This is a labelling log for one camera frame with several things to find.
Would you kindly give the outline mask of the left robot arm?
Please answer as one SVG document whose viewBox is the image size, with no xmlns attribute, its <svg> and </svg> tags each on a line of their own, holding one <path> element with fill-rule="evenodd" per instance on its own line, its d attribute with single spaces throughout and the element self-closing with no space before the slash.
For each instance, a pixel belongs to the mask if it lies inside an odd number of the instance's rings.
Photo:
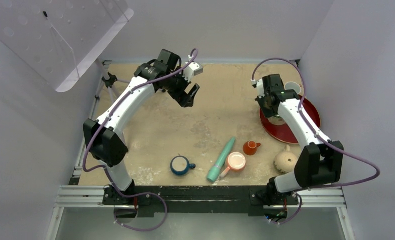
<svg viewBox="0 0 395 240">
<path fill-rule="evenodd" d="M 141 108 L 159 90 L 166 91 L 182 108 L 194 106 L 200 89 L 195 84 L 187 88 L 192 78 L 203 73 L 203 67 L 196 62 L 199 54 L 194 48 L 183 63 L 179 55 L 162 49 L 158 58 L 140 65 L 120 97 L 96 120 L 87 119 L 83 124 L 86 144 L 85 156 L 92 156 L 100 162 L 115 191 L 115 198 L 123 205 L 130 204 L 135 197 L 134 180 L 128 173 L 124 158 L 128 153 L 124 129 Z"/>
</svg>

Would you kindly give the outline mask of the large white cat mug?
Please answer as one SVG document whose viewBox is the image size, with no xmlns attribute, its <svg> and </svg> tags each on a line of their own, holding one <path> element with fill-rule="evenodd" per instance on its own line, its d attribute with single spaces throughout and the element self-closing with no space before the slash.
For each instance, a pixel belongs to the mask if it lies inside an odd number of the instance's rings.
<svg viewBox="0 0 395 240">
<path fill-rule="evenodd" d="M 282 117 L 280 117 L 279 115 L 275 115 L 273 117 L 270 117 L 268 119 L 268 121 L 274 126 L 283 126 L 283 125 L 286 124 L 286 121 Z"/>
</svg>

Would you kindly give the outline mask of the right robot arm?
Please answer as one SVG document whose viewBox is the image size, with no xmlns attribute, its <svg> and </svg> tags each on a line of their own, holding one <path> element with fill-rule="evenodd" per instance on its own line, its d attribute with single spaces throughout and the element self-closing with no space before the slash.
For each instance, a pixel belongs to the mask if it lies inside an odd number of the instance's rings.
<svg viewBox="0 0 395 240">
<path fill-rule="evenodd" d="M 294 170 L 270 180 L 267 199 L 277 204 L 286 193 L 337 183 L 341 178 L 344 147 L 318 128 L 303 106 L 304 98 L 292 89 L 286 90 L 279 74 L 252 80 L 252 86 L 257 89 L 255 100 L 264 116 L 282 118 L 301 147 Z"/>
</svg>

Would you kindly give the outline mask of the blue mug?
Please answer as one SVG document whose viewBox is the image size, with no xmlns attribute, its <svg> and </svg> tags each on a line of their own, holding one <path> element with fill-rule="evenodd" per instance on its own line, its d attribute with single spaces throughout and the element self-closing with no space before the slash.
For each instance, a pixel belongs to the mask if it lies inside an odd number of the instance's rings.
<svg viewBox="0 0 395 240">
<path fill-rule="evenodd" d="M 196 164 L 190 163 L 190 161 L 182 155 L 174 157 L 170 162 L 170 170 L 176 176 L 184 176 L 195 168 Z"/>
</svg>

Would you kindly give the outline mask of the pink brown mug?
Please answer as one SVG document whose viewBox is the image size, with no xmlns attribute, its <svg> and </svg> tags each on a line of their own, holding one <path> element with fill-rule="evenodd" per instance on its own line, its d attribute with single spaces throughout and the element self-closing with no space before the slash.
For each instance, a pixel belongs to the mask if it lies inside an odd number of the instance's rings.
<svg viewBox="0 0 395 240">
<path fill-rule="evenodd" d="M 293 91 L 295 91 L 298 95 L 300 95 L 300 94 L 302 93 L 303 86 L 302 86 L 301 84 L 297 83 L 297 82 L 290 81 L 290 82 L 287 82 L 287 83 L 284 85 L 284 89 L 285 89 L 285 90 L 293 90 Z"/>
</svg>

